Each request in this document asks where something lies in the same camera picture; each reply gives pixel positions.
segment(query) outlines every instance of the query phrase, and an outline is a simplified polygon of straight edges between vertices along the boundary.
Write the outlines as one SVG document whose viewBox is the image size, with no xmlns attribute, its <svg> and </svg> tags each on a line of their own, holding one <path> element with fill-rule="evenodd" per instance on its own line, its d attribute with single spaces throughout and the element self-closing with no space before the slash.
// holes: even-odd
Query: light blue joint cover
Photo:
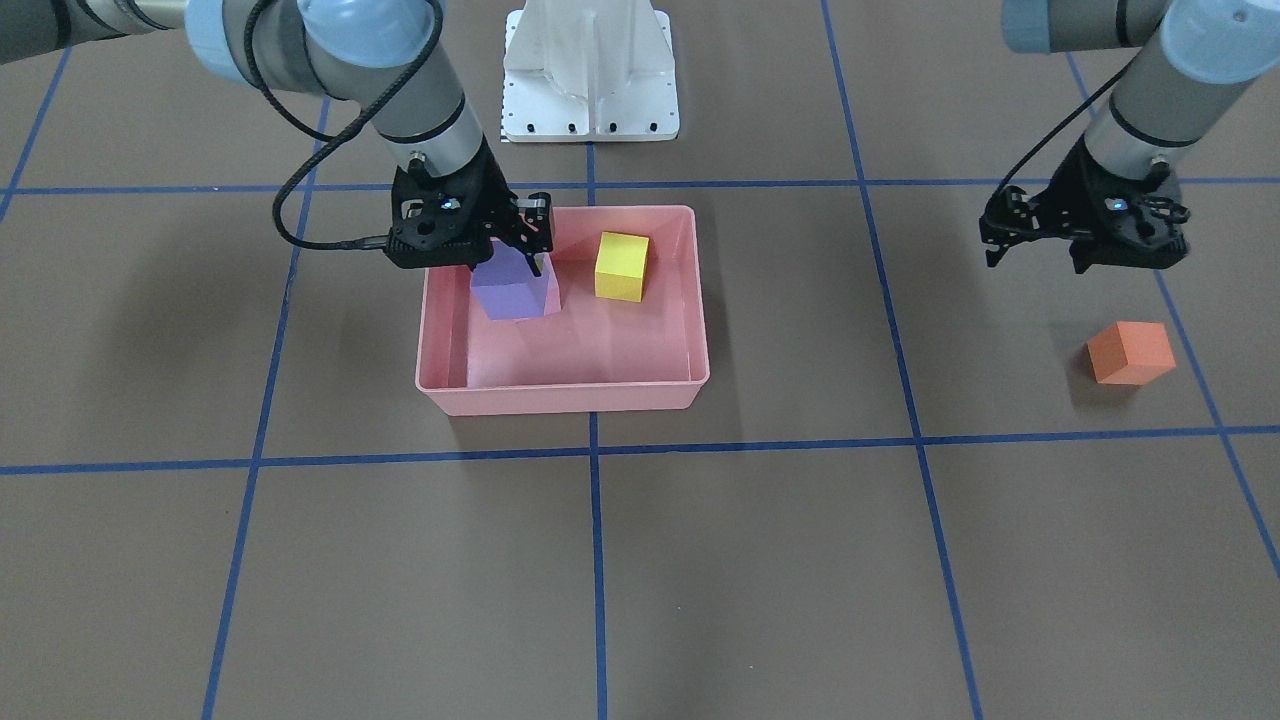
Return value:
<svg viewBox="0 0 1280 720">
<path fill-rule="evenodd" d="M 1280 61 L 1280 0 L 1176 0 L 1160 24 L 1160 44 L 1194 81 L 1253 79 Z"/>
<path fill-rule="evenodd" d="M 223 0 L 187 0 L 183 23 L 191 50 L 209 72 L 223 79 L 248 85 L 236 67 L 236 58 L 227 44 Z"/>
<path fill-rule="evenodd" d="M 426 0 L 297 0 L 302 22 L 326 53 L 362 68 L 398 68 L 431 35 Z"/>
<path fill-rule="evenodd" d="M 1005 0 L 1000 27 L 1005 45 L 1014 53 L 1051 53 L 1048 0 Z"/>
</svg>

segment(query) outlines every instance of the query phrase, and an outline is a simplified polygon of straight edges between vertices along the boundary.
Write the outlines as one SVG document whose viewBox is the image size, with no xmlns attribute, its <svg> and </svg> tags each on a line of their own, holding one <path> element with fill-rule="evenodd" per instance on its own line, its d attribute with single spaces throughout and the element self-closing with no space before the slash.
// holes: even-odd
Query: pink plastic tray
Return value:
<svg viewBox="0 0 1280 720">
<path fill-rule="evenodd" d="M 694 211 L 557 208 L 552 263 L 563 310 L 492 322 L 466 268 L 431 268 L 417 387 L 449 415 L 689 407 L 710 374 Z M 604 231 L 650 238 L 643 302 L 595 297 Z"/>
</svg>

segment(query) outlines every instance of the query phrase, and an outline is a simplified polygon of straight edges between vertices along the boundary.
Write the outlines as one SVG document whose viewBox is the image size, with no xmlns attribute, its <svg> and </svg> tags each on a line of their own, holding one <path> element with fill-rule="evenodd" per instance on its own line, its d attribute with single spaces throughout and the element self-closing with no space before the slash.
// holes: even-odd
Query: wooden block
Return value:
<svg viewBox="0 0 1280 720">
<path fill-rule="evenodd" d="M 648 259 L 648 237 L 602 233 L 600 251 L 595 256 L 595 296 L 640 302 Z"/>
<path fill-rule="evenodd" d="M 1164 323 L 1115 323 L 1089 341 L 1089 360 L 1103 384 L 1144 386 L 1176 366 Z"/>
<path fill-rule="evenodd" d="M 559 311 L 559 283 L 552 259 L 539 255 L 538 263 L 541 277 L 529 269 L 524 252 L 504 242 L 493 242 L 493 258 L 471 273 L 471 295 L 490 320 L 524 320 Z"/>
</svg>

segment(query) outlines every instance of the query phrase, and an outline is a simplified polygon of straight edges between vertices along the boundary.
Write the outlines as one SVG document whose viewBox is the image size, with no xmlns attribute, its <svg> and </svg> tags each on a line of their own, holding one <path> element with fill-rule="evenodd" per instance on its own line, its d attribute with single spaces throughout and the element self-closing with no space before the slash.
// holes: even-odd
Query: black cable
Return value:
<svg viewBox="0 0 1280 720">
<path fill-rule="evenodd" d="M 296 118 L 293 113 L 288 111 L 283 104 L 280 104 L 280 101 L 275 97 L 275 94 L 271 92 L 271 88 L 266 86 L 266 81 L 262 79 L 262 73 L 257 68 L 257 54 L 253 51 L 253 33 L 257 31 L 259 18 L 264 12 L 266 12 L 268 5 L 274 1 L 275 0 L 257 0 L 257 3 L 253 4 L 253 8 L 248 12 L 248 18 L 244 20 L 244 63 L 248 65 L 248 82 L 262 92 L 262 97 L 266 97 L 266 101 L 271 105 L 271 108 L 279 113 L 282 118 L 288 120 L 291 126 L 306 133 L 307 137 L 312 137 L 321 142 L 329 142 L 333 140 L 332 135 L 325 135 L 317 129 L 312 129 L 310 126 Z"/>
<path fill-rule="evenodd" d="M 274 0 L 259 0 L 259 5 L 265 6 L 273 1 Z M 440 8 L 439 0 L 426 0 L 426 3 L 431 5 L 431 12 L 435 13 L 435 19 L 431 26 L 431 35 L 426 38 L 426 45 L 424 45 L 422 50 L 419 51 L 416 58 L 413 58 L 413 61 L 404 68 L 404 72 L 402 72 L 399 77 L 397 77 L 396 81 L 378 96 L 378 99 L 361 110 L 361 113 L 356 115 L 356 119 L 351 120 L 347 127 L 342 128 L 342 132 L 324 141 L 324 146 L 321 146 L 320 150 L 316 150 L 311 158 L 307 158 L 307 161 L 302 163 L 302 165 L 298 167 L 292 176 L 289 176 L 289 179 L 280 186 L 280 190 L 276 191 L 275 200 L 271 201 L 271 222 L 275 223 L 275 231 L 280 233 L 280 237 L 288 241 L 289 245 L 302 247 L 303 250 L 380 250 L 387 246 L 389 240 L 387 236 L 369 236 L 358 240 L 344 240 L 340 242 L 307 242 L 296 237 L 287 227 L 284 227 L 284 219 L 280 217 L 280 211 L 284 206 L 284 201 L 293 193 L 293 190 L 298 187 L 302 178 L 307 177 L 307 173 L 314 170 L 315 167 L 324 161 L 325 158 L 333 155 L 334 151 L 360 135 L 360 131 L 365 128 L 369 120 L 371 120 L 374 115 L 390 102 L 392 97 L 396 97 L 396 94 L 398 94 L 401 88 L 408 83 L 410 78 L 412 78 L 420 69 L 422 69 L 422 65 L 426 64 L 428 58 L 431 56 L 431 53 L 440 41 L 440 29 L 444 26 L 444 10 Z M 252 27 L 246 26 L 246 42 L 252 45 Z"/>
<path fill-rule="evenodd" d="M 1071 124 L 1071 122 L 1075 120 L 1075 118 L 1079 118 L 1080 113 L 1088 110 L 1089 105 L 1093 105 L 1098 100 L 1098 97 L 1102 97 L 1102 95 L 1106 94 L 1106 91 L 1111 90 L 1111 87 L 1115 86 L 1115 83 L 1120 82 L 1120 78 L 1124 77 L 1124 73 L 1129 69 L 1129 65 L 1132 64 L 1133 60 L 1130 60 L 1125 67 L 1120 68 L 1120 70 L 1116 74 L 1111 76 L 1111 79 L 1102 83 L 1102 87 L 1094 91 L 1088 100 L 1082 102 L 1080 106 L 1073 110 L 1070 115 L 1062 118 L 1062 122 L 1057 123 L 1057 127 L 1055 127 L 1053 129 L 1050 131 L 1048 135 L 1042 137 L 1041 141 L 1036 143 L 1036 147 L 1032 147 L 1027 152 L 1027 155 L 1023 155 L 1023 159 L 1019 160 L 1011 170 L 1009 170 L 1009 174 L 1006 174 L 1002 181 L 1000 181 L 1000 184 L 996 187 L 996 192 L 991 193 L 992 197 L 1000 195 L 1001 191 L 1009 187 L 1009 182 L 1014 179 L 1014 176 L 1018 174 L 1018 170 L 1023 169 L 1023 165 L 1029 163 L 1030 159 L 1034 158 L 1041 150 L 1043 150 L 1046 145 L 1052 142 L 1053 138 L 1057 137 L 1057 133 L 1066 129 L 1066 126 Z"/>
</svg>

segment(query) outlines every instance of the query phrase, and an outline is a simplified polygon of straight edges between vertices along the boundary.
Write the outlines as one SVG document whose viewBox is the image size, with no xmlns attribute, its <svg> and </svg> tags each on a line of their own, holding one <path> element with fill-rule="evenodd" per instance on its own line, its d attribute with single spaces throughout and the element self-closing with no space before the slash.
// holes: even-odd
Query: blue tape line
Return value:
<svg viewBox="0 0 1280 720">
<path fill-rule="evenodd" d="M 1181 184 L 1277 184 L 1280 177 L 1262 178 L 1178 178 Z"/>
<path fill-rule="evenodd" d="M 1222 428 L 1229 436 L 1280 434 L 1280 425 L 1236 425 Z"/>
<path fill-rule="evenodd" d="M 1187 352 L 1187 361 L 1190 363 L 1192 372 L 1196 375 L 1196 382 L 1201 388 L 1201 395 L 1204 396 L 1204 405 L 1208 406 L 1208 414 L 1213 418 L 1213 427 L 1216 428 L 1219 438 L 1222 442 L 1222 450 L 1226 451 L 1226 459 L 1231 464 L 1231 471 L 1235 473 L 1235 482 L 1240 486 L 1240 493 L 1244 496 L 1244 503 L 1249 509 L 1249 515 L 1253 516 L 1253 525 L 1257 528 L 1258 537 L 1262 539 L 1262 547 L 1266 548 L 1267 557 L 1271 559 L 1271 568 L 1275 570 L 1276 578 L 1280 578 L 1280 552 L 1276 551 L 1275 541 L 1271 538 L 1271 530 L 1267 529 L 1267 523 L 1262 518 L 1261 509 L 1258 509 L 1258 501 L 1253 496 L 1253 488 L 1249 487 L 1249 479 L 1244 475 L 1244 469 L 1240 466 L 1240 461 L 1235 455 L 1235 447 L 1231 445 L 1231 434 L 1222 424 L 1222 416 L 1217 411 L 1217 402 L 1213 401 L 1213 393 L 1208 389 L 1208 382 L 1204 379 L 1204 372 L 1201 369 L 1199 360 L 1196 357 L 1196 348 L 1192 347 L 1190 336 L 1187 334 L 1187 328 L 1183 325 L 1183 318 L 1178 313 L 1178 305 L 1174 304 L 1174 296 L 1169 292 L 1169 284 L 1165 282 L 1165 274 L 1160 270 L 1153 272 L 1156 274 L 1156 284 L 1160 286 L 1160 293 L 1164 296 L 1165 306 L 1169 309 L 1169 315 L 1174 322 L 1174 328 L 1178 331 L 1178 338 L 1181 341 L 1183 350 Z"/>
<path fill-rule="evenodd" d="M 595 205 L 595 143 L 586 143 L 586 204 Z"/>
<path fill-rule="evenodd" d="M 205 192 L 275 192 L 274 184 L 175 184 L 141 187 L 23 187 L 15 195 L 186 195 Z"/>
<path fill-rule="evenodd" d="M 142 462 L 67 462 L 59 465 L 0 465 L 0 475 L 70 475 L 77 473 L 151 473 L 156 470 L 244 469 L 248 459 L 154 460 Z"/>
<path fill-rule="evenodd" d="M 468 450 L 442 452 L 394 452 L 387 455 L 317 455 L 310 457 L 264 457 L 262 468 L 316 468 L 324 465 L 384 465 L 397 462 L 463 462 L 472 460 L 530 460 L 538 457 L 586 457 L 586 447 L 534 450 Z"/>
<path fill-rule="evenodd" d="M 1240 177 L 1240 178 L 1178 178 L 1183 184 L 1280 184 L 1280 177 Z M 1014 178 L 1023 186 L 1048 184 L 1048 178 Z M 991 186 L 1000 178 L 881 178 L 881 179 L 758 179 L 758 181 L 636 181 L 636 182 L 596 182 L 596 190 L 689 190 L 689 188 L 769 188 L 769 187 L 951 187 L 951 186 Z M 513 182 L 512 190 L 590 190 L 585 182 Z M 385 192 L 387 183 L 316 184 L 314 192 Z M 0 190 L 0 196 L 12 195 L 183 195 L 206 192 L 275 192 L 274 184 L 187 184 L 187 186 L 138 186 L 138 187 L 19 187 Z"/>
<path fill-rule="evenodd" d="M 827 45 L 831 49 L 831 61 L 836 70 L 836 86 L 840 90 L 840 104 L 845 113 L 845 129 L 849 132 L 849 149 L 854 154 L 854 170 L 858 173 L 859 192 L 863 199 L 863 213 L 867 215 L 867 229 L 870 234 L 872 252 L 876 256 L 876 274 L 881 282 L 881 292 L 884 300 L 884 315 L 888 319 L 890 337 L 893 341 L 893 354 L 897 357 L 899 377 L 902 383 L 902 396 L 906 401 L 908 418 L 911 421 L 911 438 L 915 445 L 915 455 L 920 466 L 920 479 L 924 484 L 924 497 L 929 506 L 929 516 L 933 521 L 933 539 L 937 544 L 938 564 L 942 569 L 942 580 L 947 589 L 947 603 L 951 607 L 951 623 L 955 628 L 956 646 L 960 651 L 960 664 L 964 667 L 965 685 L 969 691 L 969 706 L 974 720 L 983 720 L 982 700 L 978 696 L 978 682 L 973 670 L 973 661 L 969 655 L 969 641 L 964 629 L 964 615 L 960 611 L 960 596 L 956 592 L 951 573 L 951 559 L 947 552 L 947 541 L 942 529 L 942 518 L 938 512 L 937 500 L 933 492 L 933 477 L 929 471 L 929 462 L 925 455 L 925 446 L 922 442 L 920 419 L 916 414 L 915 396 L 911 392 L 911 378 L 906 368 L 906 355 L 902 350 L 902 338 L 899 333 L 897 316 L 893 311 L 893 297 L 890 292 L 888 273 L 884 269 L 884 256 L 881 252 L 879 232 L 876 228 L 876 215 L 872 210 L 870 193 L 867 187 L 867 174 L 863 169 L 861 150 L 858 145 L 858 132 L 854 128 L 854 113 L 849 105 L 849 91 L 845 86 L 845 73 L 840 63 L 840 50 L 836 46 L 836 31 L 831 22 L 831 6 L 828 0 L 822 0 L 823 22 L 827 26 Z"/>
<path fill-rule="evenodd" d="M 227 635 L 232 626 L 232 609 L 236 605 L 236 587 L 239 584 L 241 562 L 244 559 L 244 539 L 248 537 L 248 519 L 253 510 L 253 493 L 257 489 L 257 466 L 251 466 L 244 482 L 244 497 L 241 500 L 239 523 L 236 527 L 236 546 L 232 548 L 230 570 L 227 573 L 227 589 L 223 592 L 223 610 L 218 616 L 218 637 L 214 641 L 214 657 L 209 665 L 209 683 L 205 685 L 205 702 L 200 711 L 201 720 L 212 720 L 214 702 L 218 698 L 218 683 L 223 674 L 223 657 L 227 655 Z"/>
<path fill-rule="evenodd" d="M 22 182 L 22 173 L 27 169 L 27 160 L 31 159 L 31 151 L 36 147 L 36 137 L 40 135 L 41 126 L 45 124 L 45 115 L 49 114 L 49 106 L 54 104 L 54 94 L 58 92 L 58 83 L 63 81 L 63 70 L 67 69 L 67 61 L 70 58 L 72 49 L 63 50 L 63 56 L 59 58 L 58 67 L 54 69 L 54 77 L 49 81 L 49 90 L 45 91 L 45 99 L 41 100 L 40 109 L 36 110 L 36 119 L 31 122 L 31 131 L 27 132 L 27 142 L 22 146 L 22 154 L 18 155 L 18 164 L 14 165 L 13 174 L 9 176 L 9 192 L 0 197 L 0 222 L 9 213 L 9 202 L 13 201 L 14 190 Z"/>
<path fill-rule="evenodd" d="M 1093 94 L 1084 85 L 1084 76 L 1080 74 L 1080 67 L 1075 64 L 1075 55 L 1070 51 L 1064 53 L 1064 55 L 1066 55 L 1066 67 L 1071 68 L 1071 77 L 1075 78 L 1075 88 L 1080 91 L 1080 100 L 1088 100 L 1089 95 Z M 1093 109 L 1093 105 L 1089 105 L 1089 117 L 1096 118 L 1097 115 L 1098 111 Z"/>
<path fill-rule="evenodd" d="M 1079 430 L 1061 433 L 1006 433 L 974 436 L 922 436 L 920 445 L 1018 445 L 1030 442 L 1088 442 L 1169 437 L 1215 437 L 1280 434 L 1280 425 L 1235 425 L 1219 428 L 1151 428 L 1133 430 Z M 614 445 L 599 448 L 599 455 L 662 455 L 668 452 L 769 452 L 780 450 L 841 450 L 867 447 L 911 447 L 910 437 L 797 439 L 762 442 L 704 442 L 669 445 Z M 259 468 L 314 468 L 329 465 L 378 465 L 397 462 L 468 462 L 484 460 L 529 460 L 539 457 L 588 457 L 590 447 L 539 447 L 527 450 L 460 450 L 439 452 L 393 452 L 385 455 L 315 455 L 262 457 Z M 0 475 L 63 475 L 76 473 L 146 473 L 155 470 L 244 469 L 251 459 L 155 460 L 138 462 L 81 462 L 52 465 L 0 465 Z"/>
<path fill-rule="evenodd" d="M 604 518 L 600 503 L 600 419 L 588 418 L 591 450 L 591 560 L 595 578 L 595 716 L 609 716 L 609 674 L 604 624 Z"/>
<path fill-rule="evenodd" d="M 951 553 L 947 551 L 947 537 L 942 532 L 942 512 L 938 510 L 937 493 L 933 491 L 933 473 L 929 470 L 929 457 L 924 445 L 915 446 L 915 459 L 920 464 L 924 478 L 924 501 L 929 506 L 929 523 L 933 525 L 933 543 L 938 548 L 938 565 L 942 566 L 942 584 L 947 591 L 947 606 L 951 609 L 951 625 L 956 633 L 956 646 L 960 648 L 960 666 L 964 669 L 965 688 L 969 691 L 969 708 L 974 720 L 982 720 L 982 700 L 978 696 L 978 678 L 973 670 L 973 657 L 969 653 L 969 637 L 964 629 L 964 614 L 960 611 L 960 593 L 956 591 L 951 571 Z"/>
<path fill-rule="evenodd" d="M 1213 437 L 1217 428 L 1155 428 L 1139 430 L 1080 430 L 1064 433 L 1007 433 L 986 436 L 936 436 L 924 437 L 924 445 L 996 445 L 1023 442 L 1079 442 L 1091 439 L 1164 438 L 1164 437 Z"/>
<path fill-rule="evenodd" d="M 316 128 L 324 132 L 329 120 L 329 99 L 320 104 L 320 120 Z M 312 152 L 320 150 L 320 141 L 312 143 Z M 316 183 L 316 168 L 312 168 L 306 184 L 302 186 L 302 208 L 298 211 L 298 238 L 306 237 L 307 215 L 311 211 L 311 195 Z M 241 565 L 244 560 L 244 542 L 248 538 L 248 523 L 253 511 L 253 496 L 257 492 L 257 474 L 262 460 L 262 447 L 266 445 L 266 428 L 271 418 L 271 402 L 275 397 L 275 380 L 280 369 L 280 355 L 284 350 L 284 334 L 289 323 L 289 301 L 293 293 L 293 282 L 298 275 L 300 249 L 294 247 L 289 255 L 289 270 L 284 277 L 284 291 L 280 296 L 280 313 L 275 323 L 275 342 L 271 346 L 271 363 L 266 372 L 266 387 L 262 389 L 262 407 L 259 413 L 257 432 L 253 437 L 253 456 L 244 480 L 244 497 L 241 501 L 239 523 L 236 527 L 236 544 L 232 548 L 232 562 L 227 573 L 227 591 L 223 594 L 223 610 L 218 618 L 218 635 L 214 641 L 214 656 L 209 665 L 209 683 L 205 685 L 205 702 L 201 710 L 201 720 L 212 720 L 214 706 L 218 702 L 218 684 L 221 680 L 223 659 L 227 653 L 227 638 L 230 634 L 232 612 L 236 609 L 236 589 L 239 585 Z"/>
<path fill-rule="evenodd" d="M 689 442 L 671 445 L 614 445 L 600 448 L 600 455 L 662 455 L 667 452 L 768 452 L 777 450 L 835 450 L 854 447 L 910 447 L 914 438 L 865 439 L 796 439 L 765 442 Z"/>
<path fill-rule="evenodd" d="M 856 179 L 704 179 L 704 181 L 608 181 L 596 187 L 608 190 L 680 190 L 726 187 L 856 187 Z"/>
</svg>

